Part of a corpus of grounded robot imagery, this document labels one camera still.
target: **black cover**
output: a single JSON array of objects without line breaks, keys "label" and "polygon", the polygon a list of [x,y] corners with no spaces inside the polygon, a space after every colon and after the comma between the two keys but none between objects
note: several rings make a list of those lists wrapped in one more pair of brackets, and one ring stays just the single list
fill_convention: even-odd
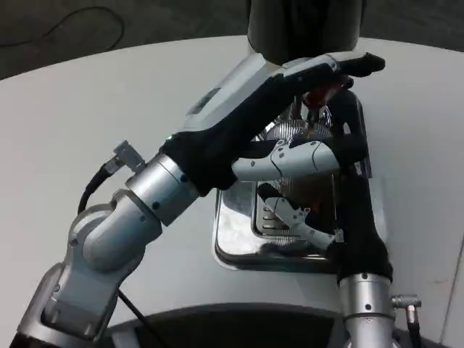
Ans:
[{"label": "black cover", "polygon": [[342,179],[337,214],[344,243],[330,245],[327,257],[337,268],[338,282],[358,273],[373,273],[392,280],[389,255],[376,232],[367,179],[358,176]]},{"label": "black cover", "polygon": [[53,344],[39,341],[33,337],[25,336],[22,333],[16,333],[9,348],[58,348]]},{"label": "black cover", "polygon": [[282,65],[300,57],[351,51],[365,0],[248,0],[248,40],[267,60]]}]

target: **white tabletop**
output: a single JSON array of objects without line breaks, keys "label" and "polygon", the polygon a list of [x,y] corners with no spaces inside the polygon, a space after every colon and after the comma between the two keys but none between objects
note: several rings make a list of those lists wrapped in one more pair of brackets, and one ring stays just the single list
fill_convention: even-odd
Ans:
[{"label": "white tabletop", "polygon": [[[359,46],[387,61],[384,72],[356,80],[354,90],[365,109],[373,173],[385,183],[393,290],[419,293],[423,335],[438,341],[463,237],[464,56],[392,41]],[[83,188],[112,149],[128,139],[151,158],[186,110],[246,53],[245,37],[161,43],[0,82],[0,344],[10,343],[41,276],[62,260]],[[107,202],[128,176],[118,173],[91,203]],[[142,312],[224,302],[339,309],[333,276],[218,265],[214,203],[214,192],[199,199],[148,246],[122,287]],[[111,324],[130,319],[118,304]]]}]

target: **dark floor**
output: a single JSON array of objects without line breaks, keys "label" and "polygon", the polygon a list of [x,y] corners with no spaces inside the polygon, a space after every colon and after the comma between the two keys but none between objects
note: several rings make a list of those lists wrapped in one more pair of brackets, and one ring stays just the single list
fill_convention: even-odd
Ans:
[{"label": "dark floor", "polygon": [[[0,0],[0,46],[39,36],[67,13],[101,5],[119,13],[125,36],[118,47],[246,33],[245,0]],[[464,51],[464,1],[370,0],[362,35]],[[71,18],[47,39],[0,48],[0,79],[98,53],[119,26],[102,12]]]}]

